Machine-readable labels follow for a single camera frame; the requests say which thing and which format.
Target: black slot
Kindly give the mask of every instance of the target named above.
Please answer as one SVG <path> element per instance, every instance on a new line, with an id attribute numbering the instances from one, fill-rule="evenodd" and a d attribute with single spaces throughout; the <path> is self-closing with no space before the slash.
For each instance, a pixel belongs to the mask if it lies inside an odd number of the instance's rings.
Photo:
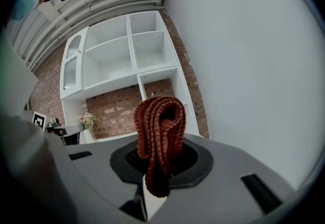
<path id="1" fill-rule="evenodd" d="M 81 159 L 87 156 L 92 155 L 91 152 L 89 151 L 84 151 L 84 152 L 80 152 L 80 153 L 73 153 L 73 154 L 69 154 L 70 159 L 73 160 L 77 160 L 77 159 Z"/>
<path id="2" fill-rule="evenodd" d="M 281 201 L 271 190 L 257 177 L 256 174 L 241 177 L 241 180 L 253 195 L 264 214 L 268 214 L 281 205 Z"/>

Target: cubby compartment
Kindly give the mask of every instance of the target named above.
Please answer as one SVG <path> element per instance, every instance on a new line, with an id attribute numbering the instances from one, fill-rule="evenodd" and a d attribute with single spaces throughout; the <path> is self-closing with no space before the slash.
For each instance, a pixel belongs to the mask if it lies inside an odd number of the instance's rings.
<path id="1" fill-rule="evenodd" d="M 163 22 L 157 11 L 131 14 L 129 20 L 131 34 L 164 30 Z"/>
<path id="2" fill-rule="evenodd" d="M 132 43 L 138 70 L 177 64 L 172 45 L 164 31 L 132 35 Z"/>
<path id="3" fill-rule="evenodd" d="M 128 38 L 120 37 L 85 51 L 83 87 L 134 74 Z"/>
<path id="4" fill-rule="evenodd" d="M 89 28 L 85 50 L 127 36 L 126 16 L 116 17 Z"/>
<path id="5" fill-rule="evenodd" d="M 157 96 L 178 98 L 185 107 L 186 132 L 196 133 L 194 110 L 189 103 L 187 86 L 184 85 L 184 80 L 182 80 L 182 74 L 178 66 L 138 74 L 138 82 L 143 101 Z"/>

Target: gray plastic surface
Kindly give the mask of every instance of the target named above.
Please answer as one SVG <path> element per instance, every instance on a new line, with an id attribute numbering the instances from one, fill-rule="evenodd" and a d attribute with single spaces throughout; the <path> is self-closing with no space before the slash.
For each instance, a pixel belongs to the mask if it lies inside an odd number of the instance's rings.
<path id="1" fill-rule="evenodd" d="M 150 223 L 247 223 L 263 212 L 240 177 L 256 174 L 282 201 L 295 190 L 278 174 L 233 146 L 185 134 L 214 156 L 210 174 L 196 187 L 171 190 L 166 203 Z M 109 165 L 110 154 L 137 135 L 87 145 L 66 146 L 69 154 L 90 151 L 93 155 L 73 161 L 89 184 L 116 207 L 131 200 L 136 185 L 123 183 Z"/>

